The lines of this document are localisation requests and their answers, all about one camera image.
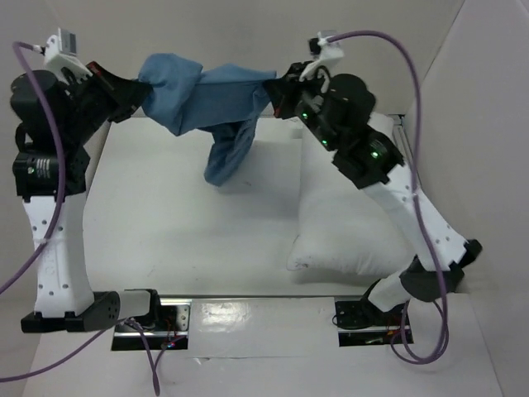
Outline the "blue pillowcase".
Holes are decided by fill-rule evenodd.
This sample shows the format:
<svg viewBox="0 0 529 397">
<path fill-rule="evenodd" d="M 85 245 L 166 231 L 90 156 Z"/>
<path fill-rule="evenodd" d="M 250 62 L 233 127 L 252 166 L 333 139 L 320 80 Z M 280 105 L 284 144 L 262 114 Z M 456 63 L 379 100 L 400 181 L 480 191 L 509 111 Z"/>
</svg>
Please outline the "blue pillowcase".
<svg viewBox="0 0 529 397">
<path fill-rule="evenodd" d="M 142 104 L 144 114 L 174 136 L 199 130 L 213 143 L 203 177 L 211 185 L 225 184 L 238 170 L 255 139 L 261 113 L 270 103 L 264 82 L 275 71 L 224 64 L 205 70 L 198 62 L 176 54 L 150 55 L 138 80 L 152 87 Z"/>
</svg>

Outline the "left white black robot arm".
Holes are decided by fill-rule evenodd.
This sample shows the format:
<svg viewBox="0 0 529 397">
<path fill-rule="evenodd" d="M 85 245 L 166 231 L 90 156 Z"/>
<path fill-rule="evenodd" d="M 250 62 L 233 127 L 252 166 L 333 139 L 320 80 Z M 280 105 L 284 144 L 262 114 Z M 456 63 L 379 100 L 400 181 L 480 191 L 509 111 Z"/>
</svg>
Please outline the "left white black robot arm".
<svg viewBox="0 0 529 397">
<path fill-rule="evenodd" d="M 18 154 L 12 165 L 35 244 L 37 293 L 21 319 L 24 333 L 93 332 L 134 318 L 145 330 L 163 320 L 153 289 L 92 290 L 85 265 L 83 211 L 90 157 L 84 145 L 105 122 L 130 118 L 150 94 L 148 84 L 124 79 L 97 62 L 79 78 L 68 67 L 35 72 L 55 118 L 63 150 L 55 149 L 45 111 L 26 74 L 11 85 L 10 104 L 19 117 Z"/>
</svg>

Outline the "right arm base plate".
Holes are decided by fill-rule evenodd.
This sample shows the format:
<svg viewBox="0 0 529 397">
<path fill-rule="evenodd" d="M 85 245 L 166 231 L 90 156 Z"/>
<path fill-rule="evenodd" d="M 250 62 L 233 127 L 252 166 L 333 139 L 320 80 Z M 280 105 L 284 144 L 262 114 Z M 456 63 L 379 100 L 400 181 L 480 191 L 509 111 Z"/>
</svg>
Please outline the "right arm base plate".
<svg viewBox="0 0 529 397">
<path fill-rule="evenodd" d="M 413 343 L 412 329 L 407 319 L 402 326 L 403 304 L 388 313 L 373 315 L 364 311 L 361 300 L 337 300 L 331 319 L 337 328 L 339 347 L 374 347 L 402 344 L 401 329 L 405 341 Z"/>
</svg>

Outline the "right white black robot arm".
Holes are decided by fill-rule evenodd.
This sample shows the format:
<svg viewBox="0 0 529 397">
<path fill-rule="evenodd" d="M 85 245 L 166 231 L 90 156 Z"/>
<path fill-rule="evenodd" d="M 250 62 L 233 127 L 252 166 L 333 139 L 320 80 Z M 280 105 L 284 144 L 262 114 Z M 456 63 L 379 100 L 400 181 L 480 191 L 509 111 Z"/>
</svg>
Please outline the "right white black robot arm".
<svg viewBox="0 0 529 397">
<path fill-rule="evenodd" d="M 423 193 L 362 79 L 322 67 L 312 79 L 301 73 L 297 63 L 264 84 L 275 116 L 306 126 L 287 267 L 373 278 L 360 306 L 370 324 L 411 299 L 455 291 L 481 244 L 456 232 Z"/>
</svg>

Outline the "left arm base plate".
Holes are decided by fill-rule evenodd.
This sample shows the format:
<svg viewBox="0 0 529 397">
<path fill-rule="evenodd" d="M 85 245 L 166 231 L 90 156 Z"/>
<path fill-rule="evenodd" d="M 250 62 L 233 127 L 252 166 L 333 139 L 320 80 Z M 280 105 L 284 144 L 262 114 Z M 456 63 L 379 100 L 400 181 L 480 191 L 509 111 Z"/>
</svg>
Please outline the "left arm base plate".
<svg viewBox="0 0 529 397">
<path fill-rule="evenodd" d="M 191 299 L 162 297 L 157 318 L 142 326 L 149 349 L 156 352 L 184 351 L 188 349 L 188 332 L 191 321 Z M 116 326 L 112 336 L 113 352 L 144 351 L 145 346 L 139 332 L 132 326 Z"/>
</svg>

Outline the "white pillow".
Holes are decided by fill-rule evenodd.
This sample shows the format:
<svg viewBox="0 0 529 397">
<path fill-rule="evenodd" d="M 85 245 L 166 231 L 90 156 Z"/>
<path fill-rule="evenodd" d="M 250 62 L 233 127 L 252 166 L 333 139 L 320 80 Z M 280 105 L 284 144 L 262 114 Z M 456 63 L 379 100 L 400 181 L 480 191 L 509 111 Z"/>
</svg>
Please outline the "white pillow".
<svg viewBox="0 0 529 397">
<path fill-rule="evenodd" d="M 298 232 L 287 269 L 384 278 L 406 268 L 415 251 L 386 212 L 337 170 L 308 129 L 301 143 Z"/>
</svg>

